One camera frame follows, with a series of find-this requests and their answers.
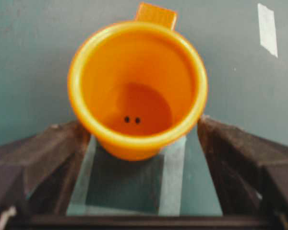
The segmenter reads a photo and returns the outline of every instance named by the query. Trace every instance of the cup rim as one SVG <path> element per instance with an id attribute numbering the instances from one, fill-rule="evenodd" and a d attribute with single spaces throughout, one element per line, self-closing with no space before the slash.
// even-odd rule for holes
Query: cup rim
<path id="1" fill-rule="evenodd" d="M 139 29 L 166 36 L 185 51 L 188 60 L 192 63 L 192 67 L 197 74 L 198 81 L 196 81 L 196 83 L 198 84 L 198 90 L 197 94 L 194 96 L 193 105 L 188 114 L 174 127 L 151 136 L 132 137 L 107 128 L 91 115 L 82 98 L 80 77 L 89 55 L 101 41 L 116 33 Z M 68 76 L 69 99 L 74 112 L 84 127 L 86 127 L 101 141 L 113 146 L 120 146 L 122 148 L 134 150 L 156 150 L 189 132 L 197 123 L 200 115 L 204 111 L 207 100 L 207 92 L 208 82 L 206 70 L 202 59 L 193 46 L 177 32 L 161 25 L 147 22 L 131 21 L 117 23 L 92 34 L 79 47 L 72 60 Z"/>

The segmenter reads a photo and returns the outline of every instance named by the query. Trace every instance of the cup handle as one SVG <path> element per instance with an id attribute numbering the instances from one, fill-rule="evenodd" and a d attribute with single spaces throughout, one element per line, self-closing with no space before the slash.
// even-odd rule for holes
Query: cup handle
<path id="1" fill-rule="evenodd" d="M 142 2 L 138 8 L 135 20 L 162 25 L 174 30 L 177 13 L 168 9 Z"/>

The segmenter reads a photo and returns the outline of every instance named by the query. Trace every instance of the white label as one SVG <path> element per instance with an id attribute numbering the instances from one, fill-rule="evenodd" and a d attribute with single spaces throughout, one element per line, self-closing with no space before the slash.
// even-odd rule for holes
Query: white label
<path id="1" fill-rule="evenodd" d="M 258 4 L 258 20 L 260 44 L 272 55 L 277 56 L 277 42 L 274 12 L 262 4 Z"/>

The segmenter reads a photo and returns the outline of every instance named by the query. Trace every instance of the teal surface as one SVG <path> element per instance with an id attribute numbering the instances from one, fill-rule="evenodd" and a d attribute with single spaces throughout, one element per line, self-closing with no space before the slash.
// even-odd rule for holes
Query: teal surface
<path id="1" fill-rule="evenodd" d="M 0 0 L 0 144 L 75 119 L 66 78 L 94 31 L 134 18 L 139 0 Z M 176 30 L 209 78 L 206 114 L 288 145 L 288 1 L 275 13 L 278 58 L 260 46 L 254 0 L 149 0 L 179 14 Z M 187 136 L 181 214 L 220 215 L 196 131 Z"/>
<path id="2" fill-rule="evenodd" d="M 98 145 L 85 203 L 157 214 L 163 164 L 163 155 L 129 162 L 111 156 Z"/>

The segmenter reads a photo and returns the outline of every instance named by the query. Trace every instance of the cup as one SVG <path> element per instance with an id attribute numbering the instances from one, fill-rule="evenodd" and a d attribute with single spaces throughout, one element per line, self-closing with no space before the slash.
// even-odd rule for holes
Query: cup
<path id="1" fill-rule="evenodd" d="M 186 134 L 207 99 L 204 64 L 174 31 L 177 14 L 141 3 L 134 21 L 88 38 L 70 66 L 71 105 L 112 155 L 148 159 Z"/>

